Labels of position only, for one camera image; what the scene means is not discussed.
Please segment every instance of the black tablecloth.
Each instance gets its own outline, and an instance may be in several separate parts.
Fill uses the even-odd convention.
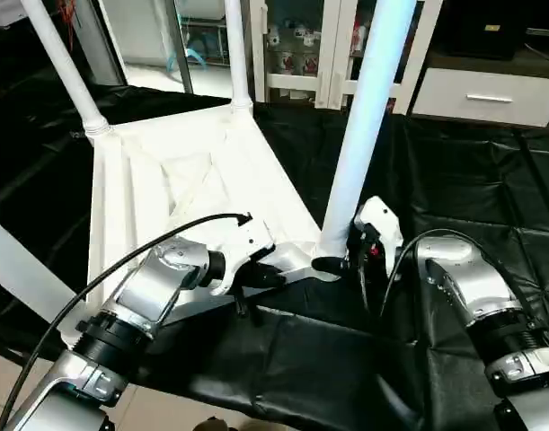
[[[93,92],[113,124],[226,102]],[[254,117],[320,224],[347,115],[259,104]],[[56,80],[30,80],[0,100],[0,223],[75,290],[85,282],[91,175],[92,148]],[[406,238],[448,227],[483,243],[549,323],[549,130],[386,117],[362,198],[374,194]],[[411,270],[381,329],[344,280],[303,280],[252,304],[252,318],[227,306],[173,325],[135,383],[300,429],[495,429],[483,364],[441,294]],[[44,326],[0,288],[0,341],[29,348]]]

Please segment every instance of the drawer handle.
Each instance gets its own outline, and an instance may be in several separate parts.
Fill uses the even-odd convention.
[[[482,96],[480,94],[467,94],[466,99],[469,101],[494,101],[496,103],[512,103],[513,100],[507,97]]]

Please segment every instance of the glass door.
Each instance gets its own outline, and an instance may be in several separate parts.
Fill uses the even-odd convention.
[[[263,69],[255,65],[254,79],[264,82],[256,99],[326,108],[340,1],[265,0],[259,13],[262,44],[252,48]]]
[[[416,2],[402,59],[395,75],[391,99],[388,103],[390,111],[394,109],[395,99],[400,92],[424,3],[423,0]],[[356,91],[375,7],[376,0],[342,0],[329,97],[329,108],[331,109],[337,110],[351,103],[352,95]]]

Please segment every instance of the wire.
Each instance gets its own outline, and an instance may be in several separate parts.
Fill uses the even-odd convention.
[[[366,290],[366,271],[364,270],[364,258],[366,257],[366,247],[364,244],[360,246],[360,251],[358,253],[358,281],[360,282],[360,287],[362,289],[362,301],[364,303],[364,308],[366,312],[370,312],[370,307],[367,302],[367,290]]]
[[[534,54],[537,54],[541,58],[545,58],[547,61],[549,61],[549,56],[547,54],[545,54],[544,52],[542,52],[538,49],[535,49],[534,47],[530,47],[527,43],[525,43],[524,46],[526,48],[528,48],[530,51],[532,51]]]
[[[55,320],[50,323],[49,327],[47,328],[47,331],[40,338],[39,344],[37,344],[37,346],[32,350],[31,357],[29,357],[29,360],[26,362],[26,364],[22,368],[21,374],[19,375],[18,379],[16,379],[13,389],[11,390],[11,393],[6,399],[6,403],[3,408],[3,413],[1,414],[1,417],[0,417],[0,431],[3,431],[4,427],[6,426],[6,423],[8,422],[8,418],[10,417],[11,412],[13,410],[13,406],[14,406],[14,403],[16,402],[16,398],[19,392],[21,391],[21,388],[24,385],[24,382],[26,381],[26,378],[28,377],[29,372],[32,369],[32,366],[34,365],[35,361],[39,357],[39,354],[44,342],[50,336],[52,331],[57,328],[58,324],[68,315],[68,313],[73,308],[75,308],[75,306],[78,304],[78,302],[81,299],[83,299],[86,295],[90,294],[91,291],[95,287],[97,287],[102,281],[104,281],[105,278],[109,277],[115,271],[120,269],[122,266],[129,263],[136,256],[155,247],[160,242],[163,242],[169,238],[172,238],[177,233],[186,231],[187,229],[191,229],[191,227],[194,227],[206,222],[210,222],[213,220],[220,220],[223,218],[236,218],[238,220],[238,224],[244,224],[252,220],[252,217],[250,215],[224,213],[224,214],[216,214],[216,215],[207,215],[205,217],[199,218],[198,220],[194,220],[187,224],[183,224],[182,226],[172,229],[170,232],[167,232],[164,235],[159,236],[158,238],[152,240],[151,242],[148,242],[145,245],[138,247],[136,250],[127,254],[124,258],[120,259],[119,261],[114,263],[112,266],[110,266],[108,269],[106,269],[104,272],[102,272],[97,278],[95,278],[83,290],[81,290],[73,299],[71,299],[65,305],[65,307],[57,314],[57,317],[55,317]]]
[[[489,254],[484,247],[476,241],[474,238],[472,238],[469,235],[466,235],[465,233],[461,233],[459,231],[455,231],[453,229],[430,229],[426,232],[422,232],[419,235],[412,238],[410,242],[406,244],[406,246],[403,248],[402,252],[400,253],[400,256],[398,257],[398,260],[396,261],[394,268],[392,270],[392,274],[390,274],[390,277],[388,278],[388,284],[386,285],[385,289],[385,295],[384,295],[384,301],[382,302],[382,306],[380,308],[380,314],[379,317],[382,319],[384,316],[385,308],[388,304],[388,300],[390,299],[390,296],[392,294],[392,289],[394,286],[395,278],[400,271],[400,267],[402,266],[402,262],[406,255],[414,248],[416,243],[421,240],[422,238],[432,235],[432,234],[452,234],[454,236],[457,236],[458,238],[462,238],[463,240],[469,241],[471,244],[473,244],[475,247],[477,247],[480,250],[480,253],[486,258],[488,263],[490,265],[494,266],[496,270],[500,273],[500,275],[504,278],[506,281],[506,284],[509,286],[513,294],[517,297],[517,299],[522,304],[522,307],[526,310],[526,312],[531,312],[531,307],[529,303],[527,302],[527,299],[523,292],[519,289],[518,285],[514,283],[511,274],[504,268],[501,262],[494,259],[491,254]]]

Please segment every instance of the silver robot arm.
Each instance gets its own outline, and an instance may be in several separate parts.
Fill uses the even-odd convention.
[[[549,431],[549,340],[500,272],[470,242],[426,237],[416,246],[421,279],[443,292],[464,324],[485,375],[503,398],[494,414],[509,431]]]
[[[8,431],[113,431],[100,406],[113,407],[182,290],[223,295],[251,257],[273,250],[263,222],[251,220],[220,247],[175,236],[128,273],[8,422]]]

